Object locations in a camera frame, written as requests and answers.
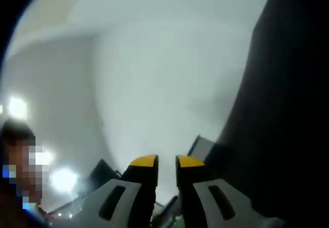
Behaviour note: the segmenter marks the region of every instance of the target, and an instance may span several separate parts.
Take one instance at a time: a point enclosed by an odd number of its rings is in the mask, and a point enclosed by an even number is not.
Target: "bright light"
[[[16,119],[27,118],[27,104],[22,99],[11,97],[8,104],[9,115]]]
[[[54,155],[49,151],[35,153],[35,164],[36,165],[50,165],[54,159]]]
[[[69,169],[61,169],[50,176],[51,185],[59,192],[70,192],[76,184],[78,176]]]

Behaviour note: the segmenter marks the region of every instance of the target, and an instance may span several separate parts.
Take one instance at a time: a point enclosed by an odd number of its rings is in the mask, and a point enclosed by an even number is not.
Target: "white wall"
[[[113,28],[95,48],[104,135],[124,171],[159,154],[157,201],[176,193],[175,156],[196,136],[216,140],[243,75],[251,32],[194,17]]]
[[[55,153],[53,169],[68,166],[82,178],[103,158],[114,167],[103,140],[91,81],[94,38],[82,36],[31,45],[5,63],[2,99],[28,104],[28,125],[37,143]],[[70,200],[47,192],[46,210]]]

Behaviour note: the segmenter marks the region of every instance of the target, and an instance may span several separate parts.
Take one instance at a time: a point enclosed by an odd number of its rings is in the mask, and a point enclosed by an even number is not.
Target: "person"
[[[29,163],[29,152],[35,147],[35,135],[23,121],[8,119],[0,134],[0,227],[45,227],[24,205],[39,203],[42,181]]]

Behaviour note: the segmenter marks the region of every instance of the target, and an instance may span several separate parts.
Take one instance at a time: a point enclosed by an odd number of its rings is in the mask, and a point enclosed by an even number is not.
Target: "white ceiling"
[[[215,140],[226,122],[265,3],[35,0],[7,59],[31,44],[95,34],[91,87],[112,164],[123,172],[134,158],[159,154],[157,201],[165,204],[176,193],[175,155],[199,134]]]

